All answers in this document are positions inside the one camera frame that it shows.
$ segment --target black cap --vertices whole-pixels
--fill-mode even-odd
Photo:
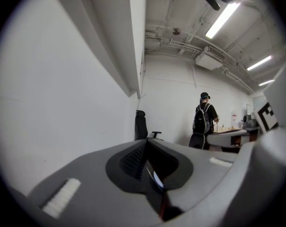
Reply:
[[[210,99],[210,96],[208,95],[208,93],[201,93],[201,99],[204,99],[207,97]]]

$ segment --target ceiling light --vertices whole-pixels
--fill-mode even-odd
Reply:
[[[263,85],[268,84],[268,83],[273,82],[273,81],[275,81],[275,80],[269,80],[269,81],[263,82],[263,83],[259,84],[259,86],[263,86]]]
[[[228,4],[224,11],[221,13],[219,18],[215,21],[215,23],[210,27],[207,31],[206,36],[210,39],[214,37],[214,35],[219,31],[219,29],[225,24],[225,22],[229,19],[229,17],[233,14],[233,12],[238,8],[239,3],[231,3]]]
[[[264,58],[263,60],[257,62],[256,64],[254,64],[254,65],[252,65],[252,66],[249,66],[249,67],[247,68],[247,70],[252,70],[252,69],[256,68],[257,66],[259,66],[259,65],[261,65],[261,64],[263,64],[263,63],[269,61],[271,58],[272,58],[272,57],[271,57],[271,55],[270,55],[270,56]]]

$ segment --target office chair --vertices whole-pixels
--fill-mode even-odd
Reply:
[[[157,134],[162,134],[159,131],[153,131],[153,137],[156,138]],[[146,127],[146,119],[145,112],[141,110],[137,110],[137,114],[135,117],[135,140],[143,140],[148,136],[148,131]]]

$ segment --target black backpack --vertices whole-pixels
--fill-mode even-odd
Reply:
[[[201,105],[198,105],[198,111],[195,115],[194,123],[192,126],[194,133],[205,134],[210,129],[210,120],[206,113],[210,104],[206,104],[204,109],[201,109]]]

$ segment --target black bag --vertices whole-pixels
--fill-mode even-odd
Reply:
[[[194,123],[192,126],[194,133],[205,134],[210,129],[210,120],[206,113],[210,104],[206,104],[204,109],[201,109],[201,105],[198,106],[198,111],[195,115]]]

